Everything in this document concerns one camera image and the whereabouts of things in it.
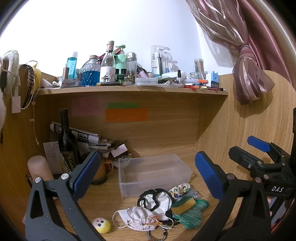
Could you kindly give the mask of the yellow plush ball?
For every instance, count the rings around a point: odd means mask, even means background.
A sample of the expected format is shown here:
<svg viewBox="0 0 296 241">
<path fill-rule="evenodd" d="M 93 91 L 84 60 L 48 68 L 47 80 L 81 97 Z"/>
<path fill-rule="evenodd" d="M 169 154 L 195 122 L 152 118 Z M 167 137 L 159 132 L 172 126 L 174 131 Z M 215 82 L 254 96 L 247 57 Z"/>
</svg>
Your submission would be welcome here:
<svg viewBox="0 0 296 241">
<path fill-rule="evenodd" d="M 105 218 L 96 218 L 95 220 L 93 220 L 92 225 L 100 234 L 108 233 L 111 231 L 111 224 Z"/>
</svg>

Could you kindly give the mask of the green knitted cloth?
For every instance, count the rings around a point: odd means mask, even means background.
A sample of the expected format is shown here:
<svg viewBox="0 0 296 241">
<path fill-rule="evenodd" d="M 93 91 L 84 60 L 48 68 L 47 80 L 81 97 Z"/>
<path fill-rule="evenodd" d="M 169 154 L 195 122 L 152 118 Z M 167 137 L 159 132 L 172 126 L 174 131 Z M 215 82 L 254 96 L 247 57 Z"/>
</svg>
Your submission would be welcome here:
<svg viewBox="0 0 296 241">
<path fill-rule="evenodd" d="M 209 207 L 209 202 L 195 199 L 196 204 L 181 214 L 173 214 L 173 218 L 184 225 L 185 229 L 198 229 L 202 223 L 202 212 Z"/>
</svg>

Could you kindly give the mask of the yellow green sponge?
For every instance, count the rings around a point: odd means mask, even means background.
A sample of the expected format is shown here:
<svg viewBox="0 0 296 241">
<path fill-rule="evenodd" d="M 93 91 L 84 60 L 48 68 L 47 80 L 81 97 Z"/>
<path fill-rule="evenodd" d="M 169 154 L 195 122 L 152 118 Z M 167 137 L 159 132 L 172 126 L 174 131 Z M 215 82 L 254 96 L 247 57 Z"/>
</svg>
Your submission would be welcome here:
<svg viewBox="0 0 296 241">
<path fill-rule="evenodd" d="M 186 196 L 171 206 L 173 214 L 182 214 L 196 204 L 194 197 Z"/>
</svg>

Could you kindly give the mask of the floral scrunchie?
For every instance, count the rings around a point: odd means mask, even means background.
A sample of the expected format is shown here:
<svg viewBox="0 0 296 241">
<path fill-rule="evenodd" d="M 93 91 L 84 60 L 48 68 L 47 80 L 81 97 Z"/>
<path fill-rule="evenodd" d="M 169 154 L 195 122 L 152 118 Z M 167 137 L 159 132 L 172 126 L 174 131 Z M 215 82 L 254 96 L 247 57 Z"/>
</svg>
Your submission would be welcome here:
<svg viewBox="0 0 296 241">
<path fill-rule="evenodd" d="M 179 197 L 183 196 L 186 192 L 190 190 L 191 186 L 189 183 L 182 183 L 178 186 L 171 188 L 168 193 L 177 200 Z"/>
</svg>

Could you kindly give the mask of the white drawstring pouch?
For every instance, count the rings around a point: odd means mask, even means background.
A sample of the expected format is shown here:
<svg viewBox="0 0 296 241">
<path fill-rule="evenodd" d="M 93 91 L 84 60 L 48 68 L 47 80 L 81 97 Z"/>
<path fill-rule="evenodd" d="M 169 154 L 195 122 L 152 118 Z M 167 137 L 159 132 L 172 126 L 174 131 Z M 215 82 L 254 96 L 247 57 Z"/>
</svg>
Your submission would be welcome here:
<svg viewBox="0 0 296 241">
<path fill-rule="evenodd" d="M 115 218 L 119 216 L 123 226 L 119 226 L 115 222 Z M 158 216 L 153 214 L 150 210 L 144 207 L 133 206 L 131 208 L 118 210 L 112 216 L 113 224 L 119 228 L 130 228 L 135 231 L 153 231 L 163 223 L 159 220 Z"/>
</svg>

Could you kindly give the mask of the black white fabric bundle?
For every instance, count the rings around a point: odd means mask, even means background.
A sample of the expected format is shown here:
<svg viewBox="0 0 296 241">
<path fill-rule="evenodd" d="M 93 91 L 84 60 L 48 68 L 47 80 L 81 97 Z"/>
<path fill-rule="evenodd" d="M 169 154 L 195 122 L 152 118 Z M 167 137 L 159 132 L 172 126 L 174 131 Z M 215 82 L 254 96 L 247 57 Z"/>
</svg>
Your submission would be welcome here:
<svg viewBox="0 0 296 241">
<path fill-rule="evenodd" d="M 148 209 L 163 221 L 173 218 L 171 206 L 174 203 L 175 201 L 170 193 L 161 188 L 147 190 L 137 200 L 138 207 Z"/>
</svg>

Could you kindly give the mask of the beige cylinder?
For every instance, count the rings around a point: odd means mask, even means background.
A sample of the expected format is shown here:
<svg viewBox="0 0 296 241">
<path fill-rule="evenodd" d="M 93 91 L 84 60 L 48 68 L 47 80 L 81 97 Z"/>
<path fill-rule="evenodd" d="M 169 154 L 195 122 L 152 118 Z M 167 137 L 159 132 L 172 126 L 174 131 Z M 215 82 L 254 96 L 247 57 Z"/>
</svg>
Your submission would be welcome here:
<svg viewBox="0 0 296 241">
<path fill-rule="evenodd" d="M 54 179 L 49 163 L 44 156 L 38 155 L 29 158 L 27 166 L 33 180 L 37 177 L 41 177 L 44 181 Z"/>
</svg>

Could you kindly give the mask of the brown mug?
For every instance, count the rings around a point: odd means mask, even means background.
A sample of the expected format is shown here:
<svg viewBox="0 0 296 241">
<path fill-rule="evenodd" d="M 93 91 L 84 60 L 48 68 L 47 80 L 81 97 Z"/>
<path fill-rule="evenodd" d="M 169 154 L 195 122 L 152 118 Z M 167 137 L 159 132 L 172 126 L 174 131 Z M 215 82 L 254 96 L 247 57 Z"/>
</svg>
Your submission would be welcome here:
<svg viewBox="0 0 296 241">
<path fill-rule="evenodd" d="M 114 171 L 113 162 L 110 160 L 103 160 L 100 164 L 98 171 L 95 174 L 91 184 L 101 185 L 106 182 L 107 177 Z"/>
</svg>

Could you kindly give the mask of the clear plastic storage bin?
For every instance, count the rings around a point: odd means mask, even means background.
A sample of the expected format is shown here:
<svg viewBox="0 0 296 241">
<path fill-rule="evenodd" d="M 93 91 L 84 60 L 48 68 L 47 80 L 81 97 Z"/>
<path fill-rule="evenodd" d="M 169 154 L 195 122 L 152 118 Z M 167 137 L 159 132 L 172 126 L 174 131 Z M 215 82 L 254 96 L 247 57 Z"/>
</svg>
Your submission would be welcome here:
<svg viewBox="0 0 296 241">
<path fill-rule="evenodd" d="M 121 198 L 138 197 L 150 189 L 170 190 L 188 183 L 192 169 L 176 154 L 119 159 L 118 185 Z"/>
</svg>

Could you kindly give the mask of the pink sticky note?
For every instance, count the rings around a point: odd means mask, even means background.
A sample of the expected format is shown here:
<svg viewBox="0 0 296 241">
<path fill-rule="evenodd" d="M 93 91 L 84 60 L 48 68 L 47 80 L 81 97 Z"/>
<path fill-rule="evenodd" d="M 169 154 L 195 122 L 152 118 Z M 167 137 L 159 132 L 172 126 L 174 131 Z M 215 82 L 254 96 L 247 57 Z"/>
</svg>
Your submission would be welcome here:
<svg viewBox="0 0 296 241">
<path fill-rule="evenodd" d="M 78 97 L 71 100 L 72 116 L 100 116 L 99 98 L 94 97 Z"/>
</svg>

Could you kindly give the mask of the green sticky note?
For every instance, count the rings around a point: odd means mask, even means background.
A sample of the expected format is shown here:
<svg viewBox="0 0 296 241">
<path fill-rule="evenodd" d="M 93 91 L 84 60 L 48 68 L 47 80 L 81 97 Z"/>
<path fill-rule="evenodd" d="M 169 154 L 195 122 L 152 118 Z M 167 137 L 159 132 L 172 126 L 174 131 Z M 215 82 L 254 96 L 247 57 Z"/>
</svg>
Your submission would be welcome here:
<svg viewBox="0 0 296 241">
<path fill-rule="evenodd" d="M 129 109 L 129 108 L 139 108 L 137 102 L 109 102 L 108 109 Z"/>
</svg>

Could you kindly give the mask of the wooden shelf board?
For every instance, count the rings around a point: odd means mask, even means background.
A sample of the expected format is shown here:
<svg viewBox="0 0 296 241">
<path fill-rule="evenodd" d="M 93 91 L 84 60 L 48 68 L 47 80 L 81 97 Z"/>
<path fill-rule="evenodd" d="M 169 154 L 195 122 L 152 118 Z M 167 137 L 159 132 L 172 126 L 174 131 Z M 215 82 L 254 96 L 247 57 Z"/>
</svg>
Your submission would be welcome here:
<svg viewBox="0 0 296 241">
<path fill-rule="evenodd" d="M 180 87 L 161 87 L 161 86 L 93 86 L 93 87 L 73 87 L 73 88 L 42 88 L 38 95 L 51 94 L 73 94 L 73 93 L 95 93 L 95 92 L 160 92 L 160 93 L 192 93 L 208 95 L 228 96 L 227 91 L 190 89 Z"/>
</svg>

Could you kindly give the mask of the blue liquid bottle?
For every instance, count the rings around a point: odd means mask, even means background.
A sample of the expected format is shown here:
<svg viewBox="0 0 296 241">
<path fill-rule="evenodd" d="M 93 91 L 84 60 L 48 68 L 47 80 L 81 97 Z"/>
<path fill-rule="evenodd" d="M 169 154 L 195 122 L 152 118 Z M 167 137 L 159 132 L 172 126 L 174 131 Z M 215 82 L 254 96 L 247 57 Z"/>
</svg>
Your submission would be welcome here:
<svg viewBox="0 0 296 241">
<path fill-rule="evenodd" d="M 88 63 L 83 67 L 82 86 L 96 86 L 100 77 L 100 64 L 96 55 L 90 55 Z"/>
</svg>

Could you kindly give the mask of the clear illustrated glass bottle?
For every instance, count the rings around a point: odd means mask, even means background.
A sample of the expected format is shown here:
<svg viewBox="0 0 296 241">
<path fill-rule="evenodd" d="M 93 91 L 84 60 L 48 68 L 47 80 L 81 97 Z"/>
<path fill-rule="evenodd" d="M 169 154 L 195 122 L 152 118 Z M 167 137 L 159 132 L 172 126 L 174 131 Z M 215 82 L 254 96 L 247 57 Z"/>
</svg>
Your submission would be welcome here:
<svg viewBox="0 0 296 241">
<path fill-rule="evenodd" d="M 99 82 L 115 82 L 115 59 L 113 55 L 114 41 L 107 44 L 106 54 L 101 63 Z"/>
</svg>

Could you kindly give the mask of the mint green pump bottle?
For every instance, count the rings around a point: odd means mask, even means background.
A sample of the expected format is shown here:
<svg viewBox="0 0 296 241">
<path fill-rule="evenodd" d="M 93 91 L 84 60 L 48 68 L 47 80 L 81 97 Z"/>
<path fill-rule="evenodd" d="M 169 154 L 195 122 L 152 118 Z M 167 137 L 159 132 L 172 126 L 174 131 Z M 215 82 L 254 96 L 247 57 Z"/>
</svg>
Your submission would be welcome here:
<svg viewBox="0 0 296 241">
<path fill-rule="evenodd" d="M 126 64 L 126 56 L 125 56 L 125 45 L 116 46 L 116 49 L 114 50 L 114 59 L 115 59 L 115 68 L 116 69 L 125 69 Z"/>
</svg>

